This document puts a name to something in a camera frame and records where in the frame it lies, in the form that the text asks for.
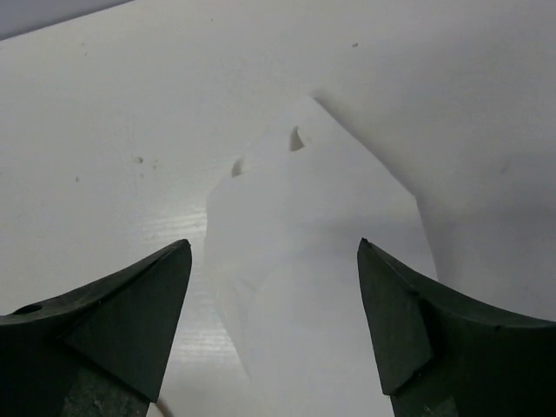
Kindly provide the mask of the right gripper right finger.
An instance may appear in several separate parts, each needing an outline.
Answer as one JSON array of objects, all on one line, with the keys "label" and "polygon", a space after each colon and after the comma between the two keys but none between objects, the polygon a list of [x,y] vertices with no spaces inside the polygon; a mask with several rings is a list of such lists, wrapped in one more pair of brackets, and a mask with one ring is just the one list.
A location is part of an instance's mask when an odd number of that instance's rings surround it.
[{"label": "right gripper right finger", "polygon": [[369,241],[357,263],[381,390],[395,415],[554,415],[553,322],[477,301]]}]

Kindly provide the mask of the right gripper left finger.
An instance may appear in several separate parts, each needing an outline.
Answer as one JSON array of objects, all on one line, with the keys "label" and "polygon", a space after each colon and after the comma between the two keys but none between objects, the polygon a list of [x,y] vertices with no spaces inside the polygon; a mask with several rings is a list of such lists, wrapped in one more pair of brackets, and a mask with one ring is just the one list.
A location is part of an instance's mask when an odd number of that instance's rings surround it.
[{"label": "right gripper left finger", "polygon": [[162,387],[192,253],[179,240],[1,319],[4,416],[144,416]]}]

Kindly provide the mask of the white bra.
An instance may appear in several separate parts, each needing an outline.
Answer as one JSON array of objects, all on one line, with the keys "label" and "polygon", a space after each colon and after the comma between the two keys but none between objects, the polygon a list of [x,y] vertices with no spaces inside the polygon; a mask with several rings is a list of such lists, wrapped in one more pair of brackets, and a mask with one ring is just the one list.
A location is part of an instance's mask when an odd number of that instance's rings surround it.
[{"label": "white bra", "polygon": [[313,98],[207,200],[203,275],[267,416],[389,416],[364,312],[367,239],[435,277],[414,197]]}]

